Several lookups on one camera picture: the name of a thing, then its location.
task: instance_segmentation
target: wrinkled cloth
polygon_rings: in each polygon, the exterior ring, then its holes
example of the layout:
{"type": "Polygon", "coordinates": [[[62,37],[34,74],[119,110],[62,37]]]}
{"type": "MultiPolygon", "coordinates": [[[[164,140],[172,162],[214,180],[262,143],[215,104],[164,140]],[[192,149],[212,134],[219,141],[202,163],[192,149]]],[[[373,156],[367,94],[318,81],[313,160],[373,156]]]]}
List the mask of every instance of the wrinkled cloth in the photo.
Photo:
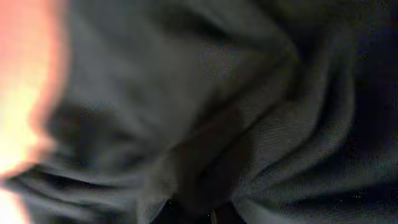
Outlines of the wrinkled cloth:
{"type": "Polygon", "coordinates": [[[392,4],[70,1],[59,146],[6,184],[39,224],[145,224],[170,198],[248,224],[394,223],[392,4]]]}

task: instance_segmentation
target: dark clothing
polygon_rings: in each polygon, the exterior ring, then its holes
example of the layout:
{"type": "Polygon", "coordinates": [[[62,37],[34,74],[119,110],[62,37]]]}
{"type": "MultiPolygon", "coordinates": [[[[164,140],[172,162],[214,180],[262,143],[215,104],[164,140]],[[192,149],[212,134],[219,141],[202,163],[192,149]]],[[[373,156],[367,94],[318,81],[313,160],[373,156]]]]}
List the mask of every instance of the dark clothing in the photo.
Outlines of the dark clothing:
{"type": "Polygon", "coordinates": [[[7,186],[38,224],[150,223],[170,198],[248,224],[394,223],[393,8],[70,1],[60,145],[7,186]]]}

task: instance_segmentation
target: dark gray fabric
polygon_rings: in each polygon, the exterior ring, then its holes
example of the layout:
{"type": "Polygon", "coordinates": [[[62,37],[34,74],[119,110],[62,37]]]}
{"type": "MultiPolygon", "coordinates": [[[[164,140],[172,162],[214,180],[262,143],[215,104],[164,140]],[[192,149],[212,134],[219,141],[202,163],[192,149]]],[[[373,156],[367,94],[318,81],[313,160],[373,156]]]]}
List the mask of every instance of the dark gray fabric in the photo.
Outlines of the dark gray fabric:
{"type": "Polygon", "coordinates": [[[71,1],[60,145],[7,185],[39,224],[150,223],[172,197],[249,224],[393,223],[385,195],[333,199],[395,189],[397,69],[370,56],[390,4],[71,1]]]}

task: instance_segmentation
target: garment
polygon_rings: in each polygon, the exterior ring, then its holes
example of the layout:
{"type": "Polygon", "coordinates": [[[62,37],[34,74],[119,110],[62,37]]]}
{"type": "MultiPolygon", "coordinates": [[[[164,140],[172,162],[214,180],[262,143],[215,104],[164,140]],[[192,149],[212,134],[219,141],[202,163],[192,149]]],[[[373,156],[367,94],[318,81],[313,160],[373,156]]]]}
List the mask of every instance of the garment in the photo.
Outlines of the garment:
{"type": "Polygon", "coordinates": [[[248,224],[394,223],[397,55],[372,47],[392,4],[70,1],[59,147],[7,186],[39,224],[150,223],[170,198],[248,224]]]}

